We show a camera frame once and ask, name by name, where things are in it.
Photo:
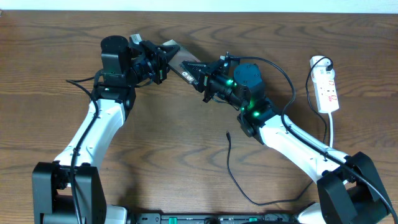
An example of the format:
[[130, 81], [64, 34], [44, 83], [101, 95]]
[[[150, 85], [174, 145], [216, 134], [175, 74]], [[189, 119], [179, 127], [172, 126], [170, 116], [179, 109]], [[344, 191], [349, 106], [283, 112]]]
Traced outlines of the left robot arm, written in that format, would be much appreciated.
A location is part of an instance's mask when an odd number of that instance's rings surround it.
[[132, 110], [136, 88], [160, 84], [177, 44], [155, 45], [134, 34], [105, 37], [103, 67], [91, 78], [89, 109], [68, 146], [32, 172], [35, 223], [130, 223], [127, 208], [108, 204], [99, 170], [108, 147]]

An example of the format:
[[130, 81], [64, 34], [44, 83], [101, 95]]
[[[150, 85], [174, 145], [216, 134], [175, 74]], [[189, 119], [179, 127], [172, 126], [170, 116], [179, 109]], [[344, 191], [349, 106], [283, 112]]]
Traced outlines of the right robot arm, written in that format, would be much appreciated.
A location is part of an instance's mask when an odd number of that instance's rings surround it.
[[296, 126], [266, 96], [256, 64], [239, 58], [213, 63], [183, 61], [183, 74], [204, 101], [218, 96], [239, 108], [242, 130], [303, 170], [317, 185], [319, 201], [295, 216], [298, 223], [378, 223], [397, 219], [372, 160], [362, 152], [349, 156]]

